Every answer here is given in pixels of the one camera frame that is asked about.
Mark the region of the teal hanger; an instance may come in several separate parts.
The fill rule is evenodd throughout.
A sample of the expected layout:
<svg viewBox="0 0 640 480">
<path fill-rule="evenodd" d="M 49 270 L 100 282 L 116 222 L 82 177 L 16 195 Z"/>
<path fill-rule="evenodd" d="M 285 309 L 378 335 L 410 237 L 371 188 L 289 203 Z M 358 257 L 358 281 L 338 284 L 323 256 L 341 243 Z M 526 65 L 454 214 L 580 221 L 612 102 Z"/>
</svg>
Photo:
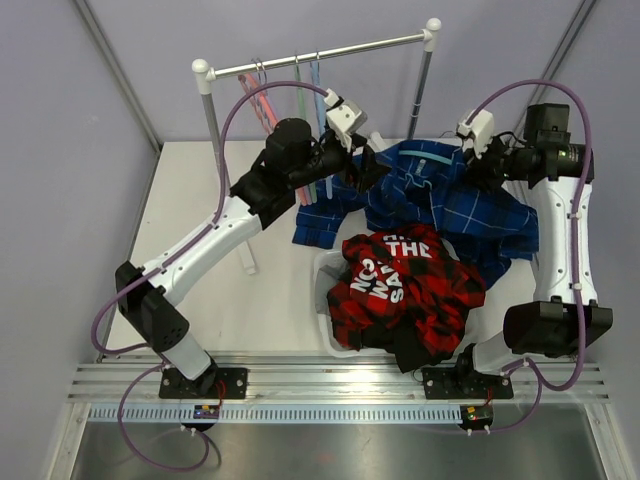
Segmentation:
<svg viewBox="0 0 640 480">
<path fill-rule="evenodd" d="M 397 159 L 398 176 L 405 187 L 440 187 L 450 182 L 454 154 L 419 150 L 400 150 Z"/>
</svg>

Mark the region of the blue plaid shirt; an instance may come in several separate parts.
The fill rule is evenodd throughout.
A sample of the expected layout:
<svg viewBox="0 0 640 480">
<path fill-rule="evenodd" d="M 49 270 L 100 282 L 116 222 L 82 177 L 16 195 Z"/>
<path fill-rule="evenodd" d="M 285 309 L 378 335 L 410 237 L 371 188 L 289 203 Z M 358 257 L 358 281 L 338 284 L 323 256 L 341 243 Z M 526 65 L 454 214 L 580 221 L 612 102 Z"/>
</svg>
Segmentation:
<svg viewBox="0 0 640 480">
<path fill-rule="evenodd" d="M 454 154 L 451 180 L 440 187 L 405 187 L 398 176 L 400 150 Z M 515 260 L 532 260 L 539 250 L 538 216 L 504 189 L 487 193 L 464 183 L 463 153 L 457 146 L 432 140 L 404 140 L 377 153 L 390 172 L 365 193 L 333 177 L 333 198 L 317 186 L 317 202 L 299 208 L 292 241 L 331 249 L 347 216 L 361 211 L 372 232 L 409 224 L 433 227 L 458 258 L 474 264 L 487 286 L 493 286 Z"/>
</svg>

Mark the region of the mint green hanger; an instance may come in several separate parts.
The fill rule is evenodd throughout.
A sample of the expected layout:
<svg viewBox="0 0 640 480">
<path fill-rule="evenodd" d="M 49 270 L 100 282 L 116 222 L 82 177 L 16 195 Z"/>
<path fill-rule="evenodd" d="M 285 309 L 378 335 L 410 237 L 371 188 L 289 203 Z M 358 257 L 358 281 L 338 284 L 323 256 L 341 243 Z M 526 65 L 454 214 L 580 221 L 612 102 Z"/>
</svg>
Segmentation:
<svg viewBox="0 0 640 480">
<path fill-rule="evenodd" d="M 296 82 L 301 82 L 302 78 L 301 78 L 301 71 L 300 71 L 300 64 L 298 60 L 295 60 L 294 62 L 294 80 Z M 306 104 L 305 104 L 305 98 L 304 98 L 304 89 L 297 87 L 296 88 L 296 95 L 297 95 L 297 106 L 298 106 L 298 116 L 305 120 L 306 119 Z M 312 205 L 314 203 L 317 202 L 317 190 L 316 190 L 316 184 L 315 183 L 311 183 L 309 185 L 306 185 L 302 188 L 302 200 L 301 203 L 304 206 L 308 206 L 308 205 Z"/>
</svg>

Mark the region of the red black plaid shirt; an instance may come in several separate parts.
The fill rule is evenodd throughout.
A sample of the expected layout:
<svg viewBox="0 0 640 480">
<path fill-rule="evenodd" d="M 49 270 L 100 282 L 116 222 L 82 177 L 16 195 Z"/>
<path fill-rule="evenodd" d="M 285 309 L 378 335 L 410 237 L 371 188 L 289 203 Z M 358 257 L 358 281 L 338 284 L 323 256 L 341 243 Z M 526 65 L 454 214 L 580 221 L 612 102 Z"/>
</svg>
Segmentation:
<svg viewBox="0 0 640 480">
<path fill-rule="evenodd" d="M 361 334 L 370 326 L 404 324 L 437 364 L 452 358 L 470 311 L 485 303 L 486 283 L 475 266 L 454 258 L 436 230 L 423 224 L 355 235 L 341 253 L 350 274 L 327 300 L 334 338 L 343 347 L 364 347 Z"/>
</svg>

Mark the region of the light blue hanger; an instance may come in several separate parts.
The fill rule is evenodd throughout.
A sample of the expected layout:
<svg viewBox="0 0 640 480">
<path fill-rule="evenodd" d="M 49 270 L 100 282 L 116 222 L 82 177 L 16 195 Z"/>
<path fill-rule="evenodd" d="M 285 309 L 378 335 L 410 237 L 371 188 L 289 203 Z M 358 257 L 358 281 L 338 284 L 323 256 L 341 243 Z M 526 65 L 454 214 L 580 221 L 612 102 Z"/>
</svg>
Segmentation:
<svg viewBox="0 0 640 480">
<path fill-rule="evenodd" d="M 316 58 L 310 63 L 310 66 L 311 66 L 312 84 L 316 87 L 319 87 L 320 86 L 319 55 L 316 55 Z M 315 103 L 318 132 L 319 132 L 319 136 L 322 136 L 325 133 L 326 109 L 325 109 L 323 96 L 318 92 L 314 93 L 314 103 Z M 325 178 L 325 191 L 326 191 L 327 198 L 332 199 L 333 183 L 332 183 L 331 176 L 328 176 Z"/>
</svg>

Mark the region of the lilac hanger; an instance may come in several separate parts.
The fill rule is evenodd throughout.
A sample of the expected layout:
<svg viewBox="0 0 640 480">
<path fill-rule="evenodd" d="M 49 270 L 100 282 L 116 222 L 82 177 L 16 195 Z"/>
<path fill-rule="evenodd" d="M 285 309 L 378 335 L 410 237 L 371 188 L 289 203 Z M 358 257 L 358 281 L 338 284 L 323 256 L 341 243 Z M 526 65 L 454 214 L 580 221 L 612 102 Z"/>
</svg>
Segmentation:
<svg viewBox="0 0 640 480">
<path fill-rule="evenodd" d="M 267 82 L 266 70 L 261 65 L 261 60 L 259 58 L 252 58 L 251 61 L 256 65 L 256 72 L 244 74 L 243 85 L 247 92 L 253 91 Z M 268 91 L 263 90 L 258 92 L 252 97 L 250 103 L 263 129 L 267 134 L 270 134 L 274 130 L 278 118 L 268 98 Z"/>
</svg>

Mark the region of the pink hanger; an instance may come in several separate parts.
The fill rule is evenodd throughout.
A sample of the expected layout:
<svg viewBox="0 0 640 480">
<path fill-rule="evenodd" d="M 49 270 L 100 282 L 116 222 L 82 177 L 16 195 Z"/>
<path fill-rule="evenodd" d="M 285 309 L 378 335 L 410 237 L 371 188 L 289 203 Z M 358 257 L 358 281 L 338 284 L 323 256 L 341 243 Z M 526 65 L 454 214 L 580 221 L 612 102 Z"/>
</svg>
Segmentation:
<svg viewBox="0 0 640 480">
<path fill-rule="evenodd" d="M 259 58 L 253 58 L 252 62 L 257 65 L 256 74 L 244 73 L 237 77 L 244 93 L 250 93 L 258 86 L 268 82 L 266 70 L 262 66 L 262 61 Z M 271 134 L 279 119 L 271 100 L 268 98 L 268 92 L 266 90 L 259 92 L 254 95 L 249 102 L 262 128 L 267 134 Z M 308 187 L 301 187 L 297 189 L 296 196 L 303 206 L 311 204 L 312 195 Z"/>
</svg>

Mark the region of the black plain shirt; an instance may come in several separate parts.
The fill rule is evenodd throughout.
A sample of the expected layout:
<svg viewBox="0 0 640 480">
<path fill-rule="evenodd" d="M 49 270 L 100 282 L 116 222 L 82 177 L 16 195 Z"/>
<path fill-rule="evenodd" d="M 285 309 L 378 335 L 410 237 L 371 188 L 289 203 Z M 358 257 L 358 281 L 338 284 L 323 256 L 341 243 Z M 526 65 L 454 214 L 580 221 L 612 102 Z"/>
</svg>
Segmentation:
<svg viewBox="0 0 640 480">
<path fill-rule="evenodd" d="M 408 373 L 427 365 L 436 365 L 432 356 L 420 342 L 413 327 L 400 324 L 392 329 L 373 325 L 362 331 L 362 345 L 392 354 L 401 373 Z"/>
</svg>

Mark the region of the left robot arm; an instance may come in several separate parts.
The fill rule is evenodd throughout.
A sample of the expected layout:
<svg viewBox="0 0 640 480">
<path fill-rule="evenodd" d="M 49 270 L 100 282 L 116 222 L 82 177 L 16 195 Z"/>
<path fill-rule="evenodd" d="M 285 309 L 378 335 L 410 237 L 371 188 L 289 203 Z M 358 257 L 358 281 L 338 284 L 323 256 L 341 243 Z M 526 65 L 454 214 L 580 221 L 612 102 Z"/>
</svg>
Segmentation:
<svg viewBox="0 0 640 480">
<path fill-rule="evenodd" d="M 123 263 L 115 272 L 118 310 L 165 362 L 161 397 L 222 398 L 242 372 L 219 367 L 177 309 L 209 270 L 289 210 L 297 188 L 337 175 L 363 193 L 389 170 L 358 133 L 327 129 L 314 138 L 306 121 L 284 119 L 212 218 L 144 266 Z"/>
</svg>

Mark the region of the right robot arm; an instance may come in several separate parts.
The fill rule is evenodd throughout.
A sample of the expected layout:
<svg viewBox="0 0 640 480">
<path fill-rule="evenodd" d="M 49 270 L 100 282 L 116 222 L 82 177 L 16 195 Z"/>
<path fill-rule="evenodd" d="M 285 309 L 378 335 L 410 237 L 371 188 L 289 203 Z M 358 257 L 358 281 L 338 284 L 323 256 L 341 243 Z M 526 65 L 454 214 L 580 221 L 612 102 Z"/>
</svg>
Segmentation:
<svg viewBox="0 0 640 480">
<path fill-rule="evenodd" d="M 568 105 L 533 105 L 525 116 L 521 147 L 499 140 L 493 115 L 482 107 L 458 124 L 472 180 L 487 187 L 525 183 L 539 235 L 533 299 L 510 307 L 501 332 L 471 347 L 470 362 L 453 374 L 463 395 L 478 395 L 489 375 L 506 377 L 521 367 L 534 368 L 538 357 L 574 358 L 567 381 L 541 382 L 553 391 L 568 390 L 581 375 L 588 346 L 612 326 L 613 312 L 600 306 L 591 274 L 588 214 L 594 159 L 590 121 L 584 117 L 582 122 L 584 141 L 577 144 L 568 130 Z"/>
</svg>

